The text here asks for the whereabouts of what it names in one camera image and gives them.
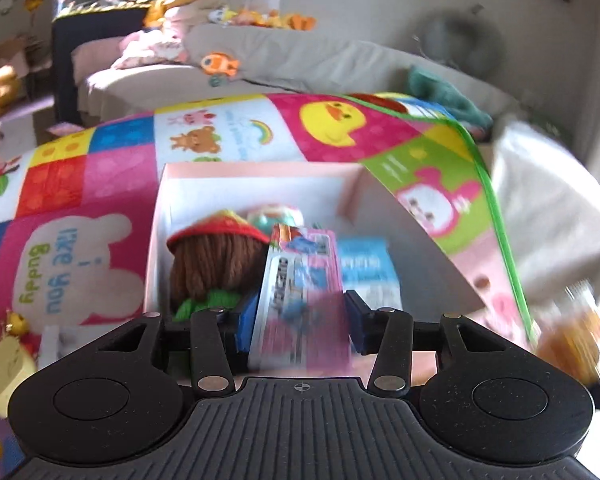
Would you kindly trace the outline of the pink patterned blanket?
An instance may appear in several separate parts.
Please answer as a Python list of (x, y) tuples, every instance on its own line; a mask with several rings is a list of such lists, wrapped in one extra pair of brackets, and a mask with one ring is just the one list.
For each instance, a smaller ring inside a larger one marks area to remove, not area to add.
[(166, 35), (160, 29), (132, 32), (120, 41), (119, 50), (120, 56), (111, 64), (115, 70), (188, 61), (181, 38)]

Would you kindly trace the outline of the yellow plush toy pile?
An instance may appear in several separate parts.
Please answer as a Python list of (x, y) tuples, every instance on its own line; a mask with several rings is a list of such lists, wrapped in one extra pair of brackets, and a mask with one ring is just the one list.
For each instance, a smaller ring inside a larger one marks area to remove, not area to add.
[(314, 29), (317, 20), (313, 16), (297, 13), (282, 15), (277, 10), (262, 14), (257, 11), (242, 9), (238, 12), (227, 6), (213, 10), (208, 15), (210, 23), (223, 26), (254, 26), (274, 29), (290, 29), (308, 32)]

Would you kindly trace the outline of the pink teal lucky cat toy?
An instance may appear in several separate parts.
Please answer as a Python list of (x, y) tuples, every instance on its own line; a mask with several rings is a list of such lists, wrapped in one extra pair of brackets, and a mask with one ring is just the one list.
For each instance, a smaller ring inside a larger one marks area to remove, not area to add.
[(296, 207), (268, 204), (250, 210), (246, 217), (247, 221), (266, 235), (271, 235), (276, 224), (285, 226), (304, 226), (304, 217), (300, 209)]

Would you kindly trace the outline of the orange clownfish plush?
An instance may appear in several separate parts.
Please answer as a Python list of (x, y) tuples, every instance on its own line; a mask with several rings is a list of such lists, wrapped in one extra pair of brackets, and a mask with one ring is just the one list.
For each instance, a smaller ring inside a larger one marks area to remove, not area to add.
[(240, 61), (223, 52), (211, 52), (201, 59), (200, 67), (209, 76), (235, 77)]

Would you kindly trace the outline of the pink cardboard box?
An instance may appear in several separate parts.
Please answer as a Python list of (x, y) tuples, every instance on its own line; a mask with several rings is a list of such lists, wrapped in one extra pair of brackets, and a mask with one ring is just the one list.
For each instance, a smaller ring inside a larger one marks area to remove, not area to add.
[(367, 377), (387, 312), (436, 322), (482, 300), (365, 168), (326, 162), (178, 162), (163, 169), (145, 308), (169, 372), (190, 346), (227, 376)]

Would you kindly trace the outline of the pink volcano toy package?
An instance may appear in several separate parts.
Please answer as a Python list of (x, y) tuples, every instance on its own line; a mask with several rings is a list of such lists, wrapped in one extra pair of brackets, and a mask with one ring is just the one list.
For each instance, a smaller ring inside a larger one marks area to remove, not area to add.
[(335, 233), (273, 228), (249, 351), (252, 370), (342, 372), (351, 344)]

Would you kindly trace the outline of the colourful cartoon play mat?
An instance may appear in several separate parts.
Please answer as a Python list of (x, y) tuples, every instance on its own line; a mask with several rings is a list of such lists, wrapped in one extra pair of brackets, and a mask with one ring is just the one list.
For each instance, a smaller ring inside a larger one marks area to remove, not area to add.
[[(530, 322), (498, 202), (474, 139), (448, 118), (404, 115), (356, 101), (365, 125), (356, 148), (337, 152), (302, 125), (304, 96), (212, 100), (219, 151), (189, 153), (186, 203), (208, 212), (215, 197), (252, 177), (266, 196), (289, 192), (302, 208), (329, 210), (335, 185), (311, 170), (366, 168), (382, 197), (415, 179), (443, 184), (460, 218), (425, 242), (411, 217), (384, 200), (364, 214), (404, 266), (407, 303), (427, 312), (469, 300), (450, 266), (481, 233), (498, 242), (495, 295)], [(110, 122), (47, 143), (0, 166), (0, 314), (21, 312), (39, 333), (55, 323), (126, 321), (146, 304), (145, 269), (159, 179), (175, 158), (168, 110)], [(20, 437), (6, 442), (11, 479), (539, 479), (543, 466), (498, 466), (450, 449), (402, 400), (372, 396), (355, 379), (251, 378), (223, 399), (184, 400), (162, 443), (90, 466), (53, 458)]]

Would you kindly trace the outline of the blue wet wipes pack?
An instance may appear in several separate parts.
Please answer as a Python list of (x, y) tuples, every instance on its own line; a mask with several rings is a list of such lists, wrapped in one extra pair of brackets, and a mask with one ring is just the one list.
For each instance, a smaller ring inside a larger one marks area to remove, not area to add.
[(337, 249), (344, 290), (355, 290), (373, 310), (402, 309), (400, 281), (383, 238), (340, 238)]

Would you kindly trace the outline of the yarn doll red hat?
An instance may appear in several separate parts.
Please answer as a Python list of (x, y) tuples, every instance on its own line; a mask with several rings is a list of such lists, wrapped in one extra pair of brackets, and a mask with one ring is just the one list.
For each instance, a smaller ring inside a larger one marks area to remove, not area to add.
[(263, 276), (270, 238), (233, 211), (223, 209), (171, 235), (166, 248), (172, 318), (185, 321), (220, 296), (230, 307)]

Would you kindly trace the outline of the beige sofa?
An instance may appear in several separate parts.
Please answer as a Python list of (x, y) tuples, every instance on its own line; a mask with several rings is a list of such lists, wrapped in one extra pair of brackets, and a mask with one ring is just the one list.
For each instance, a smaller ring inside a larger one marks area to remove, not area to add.
[(531, 119), (528, 105), (499, 88), (418, 55), (361, 40), (329, 38), (315, 32), (259, 27), (199, 25), (185, 35), (181, 63), (138, 62), (124, 59), (131, 36), (87, 41), (75, 48), (72, 81), (78, 88), (78, 109), (101, 122), (146, 110), (215, 96), (200, 67), (211, 51), (233, 55), (240, 66), (236, 81), (224, 96), (263, 93), (378, 93), (406, 90), (412, 68), (438, 76), (479, 110), (492, 118), (517, 114)]

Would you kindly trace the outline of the packaged bread bun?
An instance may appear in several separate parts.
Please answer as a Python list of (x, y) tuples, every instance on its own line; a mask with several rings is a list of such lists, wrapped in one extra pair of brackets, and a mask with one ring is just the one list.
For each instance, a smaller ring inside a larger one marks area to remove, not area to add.
[(600, 384), (600, 315), (583, 308), (550, 322), (534, 353), (583, 385)]

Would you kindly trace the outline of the teal cloth on sofa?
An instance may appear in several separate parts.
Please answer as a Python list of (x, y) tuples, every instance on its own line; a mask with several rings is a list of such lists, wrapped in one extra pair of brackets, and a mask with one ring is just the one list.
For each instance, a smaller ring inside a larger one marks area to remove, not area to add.
[(438, 104), (459, 122), (488, 130), (493, 119), (460, 90), (434, 74), (412, 65), (406, 76), (406, 93), (413, 98)]

